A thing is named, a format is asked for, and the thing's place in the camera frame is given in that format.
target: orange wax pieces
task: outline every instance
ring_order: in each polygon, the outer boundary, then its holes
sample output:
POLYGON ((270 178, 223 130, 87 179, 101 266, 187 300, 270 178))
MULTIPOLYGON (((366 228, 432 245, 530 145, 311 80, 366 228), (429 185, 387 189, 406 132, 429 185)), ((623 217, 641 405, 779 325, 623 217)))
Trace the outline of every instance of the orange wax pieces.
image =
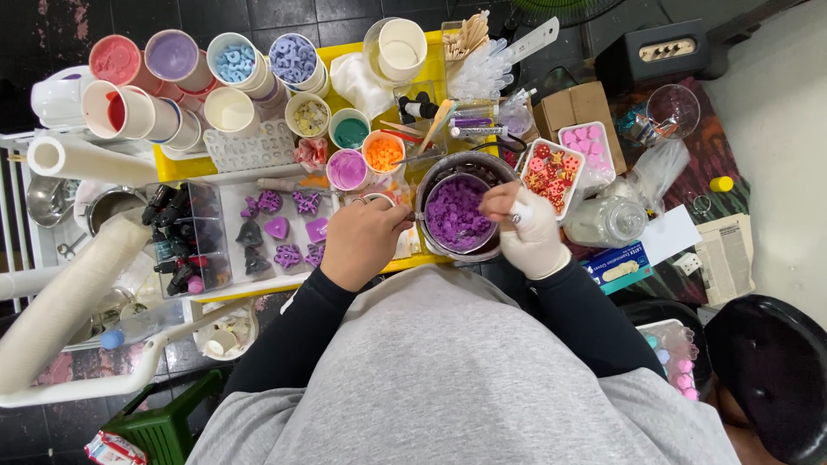
POLYGON ((385 172, 396 168, 391 163, 402 160, 402 147, 390 139, 377 139, 363 150, 365 161, 371 168, 385 172))

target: cardboard box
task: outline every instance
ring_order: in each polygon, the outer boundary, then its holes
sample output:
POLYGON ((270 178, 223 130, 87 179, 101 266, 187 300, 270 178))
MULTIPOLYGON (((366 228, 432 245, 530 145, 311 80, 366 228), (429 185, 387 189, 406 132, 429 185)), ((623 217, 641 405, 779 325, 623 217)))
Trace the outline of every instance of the cardboard box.
POLYGON ((640 241, 598 252, 580 264, 606 295, 652 275, 652 265, 640 241))
POLYGON ((606 126, 614 172, 620 175, 626 171, 626 161, 620 150, 617 132, 614 130, 609 102, 606 101, 603 84, 600 82, 580 84, 553 93, 540 100, 533 112, 540 137, 555 143, 559 143, 557 131, 562 127, 584 122, 602 122, 606 126))

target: black bell-shaped soap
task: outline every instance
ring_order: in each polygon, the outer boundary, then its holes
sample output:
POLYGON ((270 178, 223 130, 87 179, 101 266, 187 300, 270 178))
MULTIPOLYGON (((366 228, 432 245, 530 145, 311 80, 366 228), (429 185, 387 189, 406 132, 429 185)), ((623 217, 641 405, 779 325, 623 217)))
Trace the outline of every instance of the black bell-shaped soap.
POLYGON ((261 227, 255 221, 245 221, 238 232, 236 242, 244 247, 258 247, 264 243, 261 236, 261 227))
POLYGON ((247 276, 257 275, 262 271, 269 270, 272 266, 267 259, 259 255, 252 247, 244 248, 244 274, 247 276))

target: white wall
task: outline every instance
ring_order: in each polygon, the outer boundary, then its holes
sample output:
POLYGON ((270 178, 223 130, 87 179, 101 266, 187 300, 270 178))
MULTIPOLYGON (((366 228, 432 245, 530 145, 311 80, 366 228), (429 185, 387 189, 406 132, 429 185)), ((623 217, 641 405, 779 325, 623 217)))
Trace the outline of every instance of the white wall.
POLYGON ((827 328, 827 0, 774 17, 705 90, 752 185, 759 294, 827 328))

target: blue plastic lid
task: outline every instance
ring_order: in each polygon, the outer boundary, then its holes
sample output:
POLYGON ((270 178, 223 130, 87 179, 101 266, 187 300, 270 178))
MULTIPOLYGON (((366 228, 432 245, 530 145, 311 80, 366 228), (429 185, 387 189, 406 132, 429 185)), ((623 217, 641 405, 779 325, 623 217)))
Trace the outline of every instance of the blue plastic lid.
POLYGON ((123 331, 114 329, 101 334, 101 347, 105 349, 119 348, 123 345, 123 331))

